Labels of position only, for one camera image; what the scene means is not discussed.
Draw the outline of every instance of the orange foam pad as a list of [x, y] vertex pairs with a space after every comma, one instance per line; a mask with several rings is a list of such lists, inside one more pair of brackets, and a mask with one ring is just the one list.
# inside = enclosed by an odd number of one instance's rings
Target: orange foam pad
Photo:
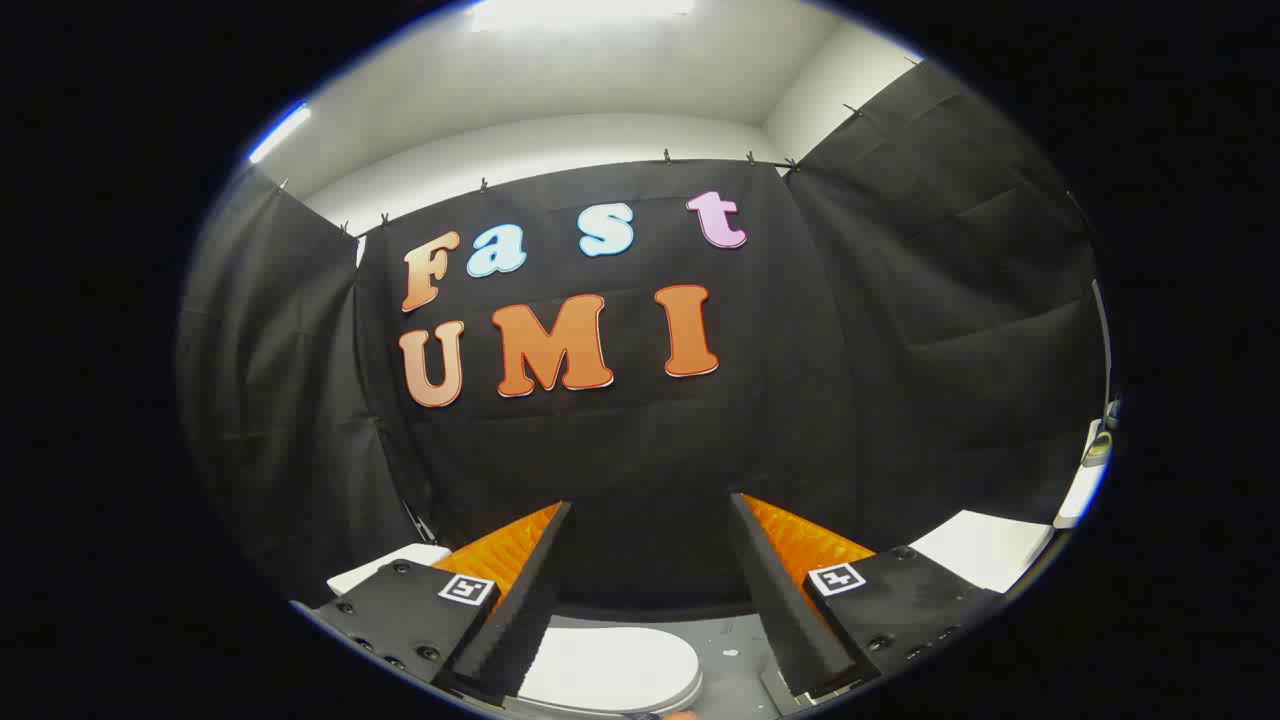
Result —
[[791, 578], [796, 589], [809, 601], [810, 606], [813, 606], [813, 601], [804, 592], [804, 579], [809, 570], [854, 562], [876, 555], [854, 541], [845, 539], [827, 528], [815, 525], [781, 507], [774, 507], [745, 493], [742, 500], [746, 501], [751, 515], [755, 515], [755, 521], [760, 524], [765, 537], [769, 538], [769, 544], [773, 546], [773, 552], [782, 561], [787, 577]]
[[525, 515], [515, 523], [466, 544], [453, 555], [435, 562], [433, 568], [493, 580], [502, 591], [498, 603], [493, 606], [497, 610], [507, 598], [511, 585], [516, 582], [520, 570], [529, 560], [529, 555], [534, 552], [534, 546], [543, 537], [543, 530], [550, 524], [557, 510], [559, 510], [559, 502]]

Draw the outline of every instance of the white wall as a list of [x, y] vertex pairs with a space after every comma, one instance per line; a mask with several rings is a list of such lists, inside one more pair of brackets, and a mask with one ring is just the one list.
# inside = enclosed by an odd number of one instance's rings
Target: white wall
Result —
[[764, 120], [782, 156], [800, 160], [849, 118], [847, 102], [861, 106], [911, 69], [915, 53], [868, 28], [847, 23], [822, 46]]
[[303, 202], [360, 236], [381, 222], [480, 188], [557, 170], [672, 159], [778, 160], [756, 127], [680, 115], [596, 114], [525, 120], [458, 133], [357, 170]]

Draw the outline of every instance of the light blue letter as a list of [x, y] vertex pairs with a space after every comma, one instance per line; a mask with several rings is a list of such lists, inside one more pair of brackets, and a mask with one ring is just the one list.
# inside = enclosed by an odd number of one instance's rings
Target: light blue letter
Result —
[[622, 202], [591, 205], [577, 217], [577, 229], [586, 233], [577, 246], [591, 258], [622, 252], [636, 234], [627, 224], [631, 218], [631, 208]]
[[494, 270], [509, 273], [525, 264], [525, 251], [520, 243], [525, 231], [520, 225], [498, 225], [480, 233], [472, 243], [476, 252], [467, 260], [467, 274], [472, 278], [492, 275]]

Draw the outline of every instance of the white object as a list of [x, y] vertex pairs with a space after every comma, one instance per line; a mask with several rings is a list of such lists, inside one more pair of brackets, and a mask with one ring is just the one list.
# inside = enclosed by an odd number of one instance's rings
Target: white object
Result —
[[675, 712], [701, 691], [698, 653], [652, 628], [548, 628], [518, 701], [562, 717]]
[[351, 592], [351, 588], [367, 580], [369, 577], [376, 573], [379, 568], [392, 562], [393, 560], [408, 560], [410, 562], [417, 562], [419, 565], [434, 565], [449, 555], [453, 555], [453, 551], [438, 544], [406, 544], [396, 552], [388, 552], [372, 562], [366, 562], [360, 568], [355, 568], [340, 575], [329, 578], [329, 589], [332, 589], [334, 594], [346, 594]]
[[1052, 534], [1050, 525], [961, 510], [911, 547], [978, 587], [1009, 592]]
[[306, 122], [306, 119], [310, 117], [311, 117], [311, 108], [307, 108], [306, 105], [300, 105], [296, 110], [289, 113], [289, 117], [284, 118], [284, 120], [280, 124], [275, 126], [275, 129], [273, 129], [266, 136], [266, 138], [262, 140], [262, 142], [260, 142], [257, 147], [253, 149], [253, 152], [250, 154], [248, 156], [248, 161], [257, 164], [259, 160], [265, 158], [266, 154], [270, 152], [271, 150], [275, 150], [276, 145], [279, 145], [285, 137], [288, 137], [291, 132], [298, 129], [298, 126]]
[[1075, 479], [1071, 480], [1071, 487], [1066, 491], [1062, 506], [1057, 509], [1057, 518], [1053, 518], [1055, 528], [1074, 528], [1080, 521], [1084, 511], [1089, 509], [1089, 502], [1093, 500], [1093, 493], [1098, 489], [1098, 483], [1102, 482], [1102, 475], [1106, 474], [1106, 462], [1092, 468], [1084, 466], [1084, 456], [1088, 455], [1089, 446], [1093, 445], [1093, 439], [1098, 436], [1101, 427], [1102, 420], [1093, 420], [1089, 424], [1089, 434], [1084, 438], [1084, 452], [1080, 455], [1080, 465], [1075, 469]]

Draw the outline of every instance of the gray floor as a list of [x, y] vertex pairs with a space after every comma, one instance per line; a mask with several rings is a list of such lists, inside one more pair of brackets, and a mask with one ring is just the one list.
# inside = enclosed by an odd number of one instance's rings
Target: gray floor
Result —
[[[552, 616], [553, 628], [617, 625], [620, 623]], [[771, 652], [759, 615], [690, 623], [626, 623], [626, 625], [666, 630], [694, 647], [703, 669], [703, 692], [689, 710], [696, 712], [699, 720], [773, 720], [780, 716], [764, 683], [760, 682], [760, 673]]]

